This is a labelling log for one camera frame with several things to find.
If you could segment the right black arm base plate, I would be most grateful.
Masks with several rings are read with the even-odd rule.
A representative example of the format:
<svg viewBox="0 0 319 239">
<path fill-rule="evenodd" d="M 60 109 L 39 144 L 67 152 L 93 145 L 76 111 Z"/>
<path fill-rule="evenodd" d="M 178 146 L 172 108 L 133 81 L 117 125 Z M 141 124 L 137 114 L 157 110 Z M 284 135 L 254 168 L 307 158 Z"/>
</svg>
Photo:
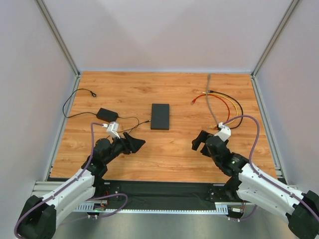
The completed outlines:
<svg viewBox="0 0 319 239">
<path fill-rule="evenodd" d="M 210 184 L 208 186 L 208 200 L 211 202 L 240 202 L 236 191 L 225 184 Z"/>
</svg>

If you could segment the black network switch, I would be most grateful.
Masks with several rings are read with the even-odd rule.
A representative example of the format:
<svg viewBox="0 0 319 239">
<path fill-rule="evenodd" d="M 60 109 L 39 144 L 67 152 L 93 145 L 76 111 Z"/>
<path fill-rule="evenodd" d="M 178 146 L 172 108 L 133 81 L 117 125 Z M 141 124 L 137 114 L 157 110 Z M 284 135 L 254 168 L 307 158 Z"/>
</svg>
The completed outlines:
<svg viewBox="0 0 319 239">
<path fill-rule="evenodd" d="M 152 104 L 151 130 L 169 130 L 169 104 Z"/>
</svg>

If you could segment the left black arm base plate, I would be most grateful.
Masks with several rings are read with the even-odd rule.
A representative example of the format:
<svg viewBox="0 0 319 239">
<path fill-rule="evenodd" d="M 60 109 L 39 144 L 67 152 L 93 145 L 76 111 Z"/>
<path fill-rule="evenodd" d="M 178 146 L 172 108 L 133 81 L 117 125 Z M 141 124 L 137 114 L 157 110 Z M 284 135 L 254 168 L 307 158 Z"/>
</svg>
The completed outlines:
<svg viewBox="0 0 319 239">
<path fill-rule="evenodd" d="M 113 184 L 102 184 L 96 188 L 95 197 L 103 197 L 102 200 L 109 200 L 106 196 L 120 193 L 120 186 Z"/>
</svg>

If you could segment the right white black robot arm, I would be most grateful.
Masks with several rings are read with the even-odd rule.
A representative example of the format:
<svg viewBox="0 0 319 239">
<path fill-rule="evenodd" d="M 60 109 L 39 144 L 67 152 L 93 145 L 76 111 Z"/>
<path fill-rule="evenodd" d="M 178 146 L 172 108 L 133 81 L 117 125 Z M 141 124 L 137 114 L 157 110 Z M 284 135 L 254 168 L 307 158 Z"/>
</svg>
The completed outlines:
<svg viewBox="0 0 319 239">
<path fill-rule="evenodd" d="M 248 201 L 288 224 L 300 239 L 314 239 L 319 234 L 319 196 L 288 186 L 267 175 L 249 159 L 227 148 L 229 133 L 201 131 L 192 141 L 192 150 L 204 144 L 201 154 L 210 157 L 229 180 L 226 188 L 239 199 Z"/>
</svg>

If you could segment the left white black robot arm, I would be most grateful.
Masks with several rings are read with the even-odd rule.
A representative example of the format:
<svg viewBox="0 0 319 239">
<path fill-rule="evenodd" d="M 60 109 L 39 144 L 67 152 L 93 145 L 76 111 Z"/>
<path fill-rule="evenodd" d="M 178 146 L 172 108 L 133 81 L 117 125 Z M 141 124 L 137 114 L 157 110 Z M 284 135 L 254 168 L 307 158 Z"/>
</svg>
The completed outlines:
<svg viewBox="0 0 319 239">
<path fill-rule="evenodd" d="M 18 239 L 50 239 L 63 220 L 86 200 L 95 199 L 107 172 L 107 164 L 120 154 L 136 153 L 145 140 L 123 137 L 109 141 L 92 141 L 91 152 L 74 176 L 51 192 L 38 197 L 32 195 L 24 204 L 14 227 Z"/>
</svg>

